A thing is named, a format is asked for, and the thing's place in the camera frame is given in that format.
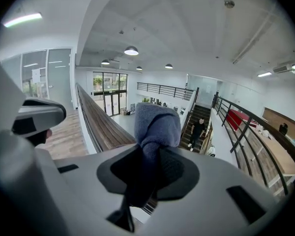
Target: person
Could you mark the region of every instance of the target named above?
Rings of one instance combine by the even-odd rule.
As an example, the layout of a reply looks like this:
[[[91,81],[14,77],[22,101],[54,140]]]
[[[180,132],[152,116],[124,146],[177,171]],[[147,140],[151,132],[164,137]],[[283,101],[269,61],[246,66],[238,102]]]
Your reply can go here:
[[[191,137],[188,147],[191,147],[190,151],[193,151],[193,148],[196,145],[197,140],[201,137],[206,129],[204,124],[205,120],[200,118],[197,122],[195,122],[191,127]]]

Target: white floor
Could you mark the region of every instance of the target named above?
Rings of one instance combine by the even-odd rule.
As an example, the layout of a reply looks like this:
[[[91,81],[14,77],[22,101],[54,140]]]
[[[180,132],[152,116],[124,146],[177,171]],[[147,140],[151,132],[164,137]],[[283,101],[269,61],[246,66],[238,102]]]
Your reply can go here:
[[[230,153],[232,148],[231,140],[225,127],[222,127],[222,120],[220,116],[216,115],[215,109],[211,111],[211,122],[213,127],[212,144],[215,145],[215,157],[238,167],[235,154]]]
[[[117,115],[111,117],[116,123],[118,123],[125,131],[127,131],[130,135],[134,136],[134,122],[135,122],[135,114],[124,116]]]

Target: white ceiling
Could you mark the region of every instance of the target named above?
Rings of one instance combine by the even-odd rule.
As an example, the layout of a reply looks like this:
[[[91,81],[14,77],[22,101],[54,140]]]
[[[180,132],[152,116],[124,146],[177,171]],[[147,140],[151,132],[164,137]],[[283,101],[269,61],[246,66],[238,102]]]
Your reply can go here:
[[[103,59],[121,57],[132,70],[184,54],[233,62],[242,51],[235,66],[256,74],[295,62],[295,32],[275,0],[233,0],[232,9],[224,1],[110,0],[92,27],[80,65],[100,66]],[[129,45],[139,55],[124,54]]]

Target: gray towel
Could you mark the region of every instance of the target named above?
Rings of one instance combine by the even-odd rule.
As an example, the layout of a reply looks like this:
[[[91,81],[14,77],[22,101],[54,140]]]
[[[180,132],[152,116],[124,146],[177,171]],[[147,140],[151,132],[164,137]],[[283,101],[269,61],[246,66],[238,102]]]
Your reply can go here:
[[[158,148],[179,145],[181,134],[179,115],[168,107],[138,103],[134,132],[143,153],[141,174],[136,181],[132,205],[141,207],[150,198],[156,186]]]

